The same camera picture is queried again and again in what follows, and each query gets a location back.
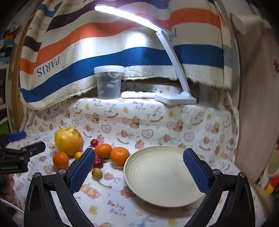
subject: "lamp arm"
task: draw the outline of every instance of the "lamp arm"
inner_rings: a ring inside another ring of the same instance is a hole
[[[165,48],[171,62],[172,65],[174,66],[174,70],[176,72],[176,74],[178,75],[179,81],[181,83],[181,86],[183,88],[183,91],[186,92],[190,92],[190,88],[186,79],[186,76],[184,74],[184,71],[182,69],[182,66],[177,58],[176,53],[174,52],[173,47],[171,46],[168,37],[166,36],[166,34],[164,33],[163,30],[160,30],[158,32],[156,32],[156,35],[158,36],[158,38],[160,39],[163,47]]]

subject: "white plate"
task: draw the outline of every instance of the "white plate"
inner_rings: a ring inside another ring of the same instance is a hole
[[[152,146],[132,154],[124,165],[130,189],[143,200],[162,207],[181,207],[201,198],[183,162],[183,149]]]

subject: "red cherry tomato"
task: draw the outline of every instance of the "red cherry tomato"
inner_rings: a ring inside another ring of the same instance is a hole
[[[92,147],[96,147],[98,145],[98,140],[93,139],[93,140],[90,141],[90,144],[91,144]]]
[[[94,168],[102,168],[104,166],[104,162],[102,159],[96,158],[93,167]]]

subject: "striped blanket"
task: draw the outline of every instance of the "striped blanket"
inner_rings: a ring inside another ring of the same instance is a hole
[[[122,65],[123,79],[178,79],[155,32],[97,12],[105,4],[172,31],[187,78],[230,89],[232,49],[226,21],[213,0],[44,0],[25,37],[21,101],[43,109],[97,85],[94,67]]]

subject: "screw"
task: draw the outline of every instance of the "screw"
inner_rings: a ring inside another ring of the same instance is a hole
[[[239,174],[241,177],[246,177],[246,174],[244,172],[240,172]]]
[[[40,175],[39,172],[34,173],[33,177],[37,178]]]
[[[213,170],[213,173],[214,173],[215,175],[219,175],[219,174],[221,173],[221,171],[220,171],[219,169],[214,169],[214,170]]]
[[[66,172],[65,169],[60,169],[60,170],[58,171],[59,174],[64,174],[65,172]]]

